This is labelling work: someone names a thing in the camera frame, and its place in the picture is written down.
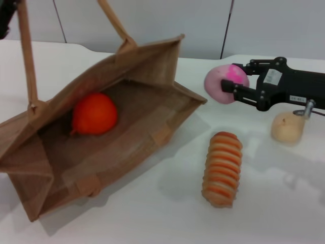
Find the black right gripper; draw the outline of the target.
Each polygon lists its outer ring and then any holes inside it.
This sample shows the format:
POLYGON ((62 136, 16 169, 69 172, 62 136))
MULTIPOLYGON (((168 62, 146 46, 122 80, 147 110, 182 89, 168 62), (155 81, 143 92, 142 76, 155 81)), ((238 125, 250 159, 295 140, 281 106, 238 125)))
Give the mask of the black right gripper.
POLYGON ((221 81, 221 89, 235 101, 268 111, 278 103, 306 105, 313 100, 317 109, 325 110, 325 73, 295 70, 287 59, 251 59, 246 65, 233 63, 246 75, 259 75, 256 90, 230 80, 221 81))

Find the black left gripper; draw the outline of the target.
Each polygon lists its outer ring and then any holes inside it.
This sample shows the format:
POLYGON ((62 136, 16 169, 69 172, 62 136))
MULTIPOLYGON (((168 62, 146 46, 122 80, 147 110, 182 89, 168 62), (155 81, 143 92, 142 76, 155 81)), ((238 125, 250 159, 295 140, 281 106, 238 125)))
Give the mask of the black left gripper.
POLYGON ((18 0, 0 0, 0 39, 9 33, 9 24, 17 10, 18 0))

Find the pink toy peach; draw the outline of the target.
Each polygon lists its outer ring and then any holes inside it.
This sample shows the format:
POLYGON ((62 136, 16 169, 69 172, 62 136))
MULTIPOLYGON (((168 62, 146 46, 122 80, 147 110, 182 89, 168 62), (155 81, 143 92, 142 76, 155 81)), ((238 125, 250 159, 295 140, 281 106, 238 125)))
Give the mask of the pink toy peach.
POLYGON ((221 104, 230 104, 235 101, 232 93, 222 91, 221 81, 223 79, 249 87, 247 75, 236 65, 222 65, 211 69, 205 77, 204 88, 211 98, 221 104))

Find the brown jute handbag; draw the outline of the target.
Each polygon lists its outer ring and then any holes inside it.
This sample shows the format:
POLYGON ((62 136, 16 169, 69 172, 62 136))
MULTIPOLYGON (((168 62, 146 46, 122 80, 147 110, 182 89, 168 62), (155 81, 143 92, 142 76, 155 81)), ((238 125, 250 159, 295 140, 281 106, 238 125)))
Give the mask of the brown jute handbag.
POLYGON ((138 46, 106 0, 97 0, 123 42, 49 101, 38 98, 26 0, 18 12, 28 107, 0 124, 0 173, 9 176, 30 221, 81 197, 96 196, 166 145, 206 99, 175 81, 184 35, 138 46), (74 106, 93 92, 109 95, 117 124, 101 135, 69 135, 74 106))

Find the orange toy fruit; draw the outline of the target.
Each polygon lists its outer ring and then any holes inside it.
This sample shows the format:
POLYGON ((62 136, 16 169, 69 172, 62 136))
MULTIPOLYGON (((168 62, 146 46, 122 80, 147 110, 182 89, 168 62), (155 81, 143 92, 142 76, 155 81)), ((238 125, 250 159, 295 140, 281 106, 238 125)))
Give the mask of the orange toy fruit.
POLYGON ((117 107, 103 93, 91 93, 73 109, 71 135, 100 135, 111 130, 118 120, 117 107))

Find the beige toy fruit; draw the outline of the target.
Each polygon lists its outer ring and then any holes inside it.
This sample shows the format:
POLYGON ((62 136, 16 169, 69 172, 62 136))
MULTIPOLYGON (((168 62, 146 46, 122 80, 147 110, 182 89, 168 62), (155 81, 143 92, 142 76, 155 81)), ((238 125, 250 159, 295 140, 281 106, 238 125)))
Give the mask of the beige toy fruit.
POLYGON ((305 119, 292 112, 283 112, 275 116, 272 126, 272 138, 286 144, 300 141, 305 126, 305 119))

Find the orange striped toy bread loaf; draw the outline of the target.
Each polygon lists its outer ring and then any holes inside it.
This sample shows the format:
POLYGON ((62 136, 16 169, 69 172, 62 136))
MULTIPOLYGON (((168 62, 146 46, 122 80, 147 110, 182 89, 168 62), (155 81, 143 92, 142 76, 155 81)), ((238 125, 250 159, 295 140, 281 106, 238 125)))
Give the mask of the orange striped toy bread loaf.
POLYGON ((239 186, 242 143, 230 132, 216 133, 209 142, 202 196, 214 207, 232 207, 239 186))

